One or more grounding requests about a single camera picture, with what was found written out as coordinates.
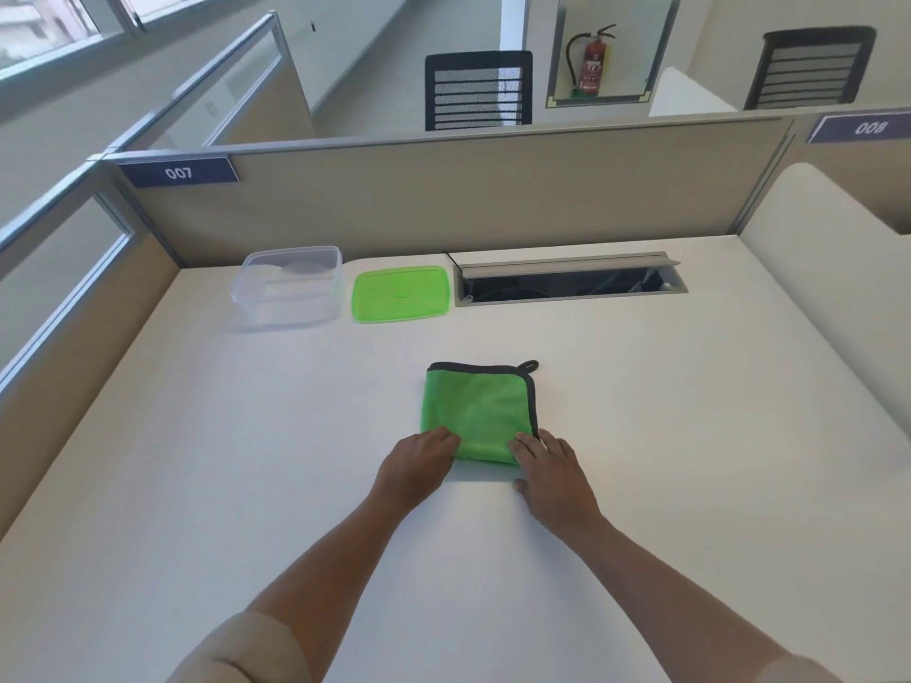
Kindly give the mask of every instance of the green lid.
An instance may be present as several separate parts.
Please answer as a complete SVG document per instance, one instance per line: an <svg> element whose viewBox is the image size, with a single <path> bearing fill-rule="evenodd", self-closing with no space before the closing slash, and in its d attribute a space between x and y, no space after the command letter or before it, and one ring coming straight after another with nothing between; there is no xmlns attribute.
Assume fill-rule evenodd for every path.
<svg viewBox="0 0 911 683"><path fill-rule="evenodd" d="M354 281L351 311L362 323L443 316L449 311L449 275L442 266L369 270Z"/></svg>

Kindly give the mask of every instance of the white desk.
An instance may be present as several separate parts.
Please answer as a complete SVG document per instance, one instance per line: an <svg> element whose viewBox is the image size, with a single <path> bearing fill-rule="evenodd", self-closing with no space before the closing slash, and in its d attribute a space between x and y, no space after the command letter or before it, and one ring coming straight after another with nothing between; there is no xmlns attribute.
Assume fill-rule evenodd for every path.
<svg viewBox="0 0 911 683"><path fill-rule="evenodd" d="M457 260L656 249L689 294L285 332L182 271L0 543L0 680L160 683L363 497L432 361L529 359L620 528L848 680L911 678L909 443L739 239ZM666 680L496 470L408 518L327 680Z"/></svg>

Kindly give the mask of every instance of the clear plastic container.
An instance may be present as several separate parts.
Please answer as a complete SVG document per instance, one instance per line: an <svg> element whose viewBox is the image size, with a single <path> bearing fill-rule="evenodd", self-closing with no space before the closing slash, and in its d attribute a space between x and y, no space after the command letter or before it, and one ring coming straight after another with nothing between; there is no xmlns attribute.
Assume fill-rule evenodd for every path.
<svg viewBox="0 0 911 683"><path fill-rule="evenodd" d="M330 321L342 308L342 252L300 247L250 254L231 294L259 325Z"/></svg>

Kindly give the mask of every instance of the microfiber cloth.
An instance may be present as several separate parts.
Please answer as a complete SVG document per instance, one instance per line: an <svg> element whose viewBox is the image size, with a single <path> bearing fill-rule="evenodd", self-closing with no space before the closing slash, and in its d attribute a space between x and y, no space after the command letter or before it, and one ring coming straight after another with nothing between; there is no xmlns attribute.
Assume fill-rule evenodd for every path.
<svg viewBox="0 0 911 683"><path fill-rule="evenodd" d="M421 431L445 426L462 437L456 458L518 464L507 448L516 433L538 436L534 360L517 367L438 361L427 369Z"/></svg>

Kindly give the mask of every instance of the sleeve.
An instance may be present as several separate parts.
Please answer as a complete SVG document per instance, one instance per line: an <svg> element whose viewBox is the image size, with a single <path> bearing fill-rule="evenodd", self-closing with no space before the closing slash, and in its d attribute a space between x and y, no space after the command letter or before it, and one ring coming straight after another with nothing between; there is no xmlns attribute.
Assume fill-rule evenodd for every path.
<svg viewBox="0 0 911 683"><path fill-rule="evenodd" d="M842 683L842 680L813 659L787 656L766 668L756 683Z"/></svg>
<svg viewBox="0 0 911 683"><path fill-rule="evenodd" d="M307 662L287 626L252 611L215 628L167 683L311 683Z"/></svg>

